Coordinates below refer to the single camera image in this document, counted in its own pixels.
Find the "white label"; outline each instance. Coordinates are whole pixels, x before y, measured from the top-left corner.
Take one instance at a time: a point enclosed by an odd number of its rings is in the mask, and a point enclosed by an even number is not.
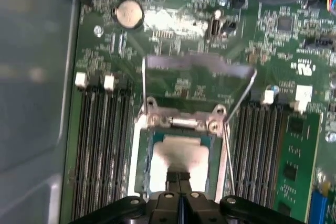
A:
[[[297,85],[295,100],[311,102],[312,94],[313,94],[313,86]]]
[[[313,72],[316,70],[316,65],[292,62],[290,68],[296,69],[297,74],[300,76],[312,76]]]

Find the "blue connector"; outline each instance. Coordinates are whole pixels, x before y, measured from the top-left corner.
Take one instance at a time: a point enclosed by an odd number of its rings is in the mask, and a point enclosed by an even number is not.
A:
[[[308,224],[324,224],[328,198],[319,191],[313,191],[311,195]]]

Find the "chip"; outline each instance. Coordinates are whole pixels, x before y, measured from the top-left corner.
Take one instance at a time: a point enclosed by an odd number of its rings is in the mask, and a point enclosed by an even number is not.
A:
[[[284,171],[284,176],[286,178],[288,178],[290,180],[293,180],[293,181],[296,180],[296,175],[298,173],[298,170],[295,167],[293,167],[289,164],[286,164],[285,169],[283,169],[283,171]]]
[[[303,132],[303,119],[291,117],[288,120],[288,132],[295,134],[302,134]]]
[[[278,31],[291,32],[293,27],[293,18],[292,17],[279,17],[278,18]]]
[[[283,215],[290,216],[291,209],[285,203],[280,202],[278,205],[278,212]]]

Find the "motherboard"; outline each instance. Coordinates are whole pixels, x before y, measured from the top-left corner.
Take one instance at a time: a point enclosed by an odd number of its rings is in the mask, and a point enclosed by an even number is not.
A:
[[[171,167],[220,200],[226,138],[235,193],[307,221],[336,182],[335,21],[307,1],[83,1],[61,223],[165,190]]]

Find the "ram slot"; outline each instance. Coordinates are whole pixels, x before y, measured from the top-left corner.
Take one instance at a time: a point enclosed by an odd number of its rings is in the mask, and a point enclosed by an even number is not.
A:
[[[257,129],[258,127],[256,127],[257,122],[258,122],[258,110],[254,109],[251,110],[251,129],[250,129],[250,135],[249,135],[249,145],[248,145],[248,162],[246,165],[246,175],[245,175],[245,181],[246,181],[246,187],[245,187],[245,192],[244,192],[244,198],[248,199],[249,195],[250,195],[250,191],[253,188],[253,184],[251,181],[251,174],[252,171],[254,169],[254,167],[252,166],[253,162],[252,162],[252,156],[253,156],[253,150],[255,148],[255,144],[256,144],[256,134],[257,134]]]
[[[267,200],[267,191],[268,187],[271,186],[269,184],[269,175],[270,175],[270,169],[272,164],[274,163],[272,160],[272,153],[273,153],[273,148],[274,148],[274,135],[275,135],[275,130],[276,130],[276,122],[278,118],[278,111],[273,110],[270,111],[270,119],[269,119],[269,131],[268,131],[268,136],[267,136],[267,147],[266,147],[266,156],[265,156],[265,169],[264,169],[264,174],[262,177],[262,190],[261,190],[261,204],[263,206],[266,206],[266,200]]]
[[[118,141],[116,143],[116,181],[115,181],[115,189],[113,191],[112,200],[116,201],[120,199],[123,184],[125,183],[123,177],[125,176],[124,172],[124,155],[125,155],[125,141],[126,141],[126,132],[127,132],[127,122],[128,122],[128,115],[129,115],[129,96],[123,95],[121,97],[120,102],[121,107],[121,117],[120,117],[120,124],[118,130]]]
[[[113,120],[111,116],[112,97],[110,95],[104,96],[104,113],[101,121],[101,133],[99,142],[99,156],[97,159],[97,182],[94,191],[94,210],[97,210],[105,205],[102,204],[103,191],[105,189],[105,163],[107,160],[108,152],[108,133],[109,133],[109,121]]]
[[[260,157],[259,157],[259,167],[258,167],[258,176],[256,182],[256,194],[255,194],[255,203],[261,204],[261,191],[264,186],[263,184],[263,175],[265,172],[265,162],[266,162],[266,153],[267,153],[267,142],[268,142],[268,132],[270,124],[271,112],[269,110],[265,111],[264,119],[264,130],[262,132],[262,142],[260,148]]]
[[[264,119],[265,119],[265,110],[256,108],[256,117],[257,121],[254,125],[256,128],[256,138],[255,138],[255,148],[253,149],[251,163],[252,171],[250,176],[251,188],[248,194],[248,199],[254,201],[256,193],[256,184],[258,179],[258,170],[259,170],[259,159],[260,159],[260,148],[262,142],[262,134],[264,130]]]
[[[239,125],[238,125],[238,132],[237,132],[237,142],[235,148],[235,161],[234,161],[234,178],[236,180],[236,194],[239,195],[240,188],[242,186],[242,181],[240,181],[239,175],[241,174],[240,170],[243,169],[242,167],[242,145],[243,145],[243,136],[244,136],[244,126],[245,126],[245,118],[246,118],[247,108],[242,107],[240,110],[240,117],[239,117]]]
[[[110,170],[111,166],[113,166],[113,129],[114,129],[114,122],[116,120],[115,112],[117,110],[117,103],[118,99],[116,96],[112,96],[109,98],[108,101],[108,114],[106,125],[107,131],[105,135],[105,148],[104,148],[104,155],[102,157],[102,187],[99,191],[100,195],[100,204],[99,207],[103,207],[107,205],[109,202],[107,200],[107,193],[109,188],[109,180],[111,178]]]
[[[241,196],[246,198],[248,193],[248,177],[249,174],[248,164],[250,163],[249,157],[249,147],[251,145],[252,139],[250,139],[250,132],[251,132],[251,123],[252,123],[252,114],[253,108],[247,108],[247,115],[246,115],[246,126],[244,130],[244,138],[243,138],[243,168],[241,171],[241,178],[240,180],[243,181],[243,187],[240,189]]]
[[[80,217],[80,198],[81,198],[81,186],[82,186],[82,162],[85,153],[85,139],[86,139],[86,125],[89,118],[90,110],[90,94],[83,93],[80,110],[79,120],[79,135],[78,135],[78,147],[77,147],[77,160],[75,168],[75,189],[73,192],[72,203],[72,220]]]
[[[98,182],[97,177],[97,166],[98,166],[98,157],[99,157],[99,144],[100,144],[100,137],[102,134],[102,119],[103,114],[105,111],[104,107],[104,94],[97,94],[97,118],[95,121],[95,127],[92,134],[92,146],[91,146],[91,158],[90,158],[90,165],[89,165],[89,187],[88,187],[88,213],[93,212],[94,203],[95,203],[95,188],[96,183]]]
[[[93,151],[94,143],[96,141],[96,127],[99,113],[99,94],[92,93],[91,96],[91,108],[90,108],[90,118],[88,124],[88,134],[86,139],[86,153],[85,153],[85,163],[84,163],[84,178],[83,178],[83,192],[82,192],[82,216],[87,215],[90,212],[90,189],[92,185],[91,170],[93,163]]]
[[[281,127],[284,126],[283,120],[284,120],[284,112],[282,108],[278,109],[278,116],[276,120],[276,125],[275,125],[275,130],[274,130],[274,145],[273,145],[273,150],[272,150],[272,156],[271,156],[271,161],[272,164],[270,166],[270,172],[269,172],[269,186],[267,190],[267,199],[266,199],[266,207],[272,208],[273,207],[273,196],[275,193],[275,183],[277,179],[277,171],[278,171],[278,165],[277,165],[277,155],[278,155],[278,150],[280,148],[280,133],[281,133]]]

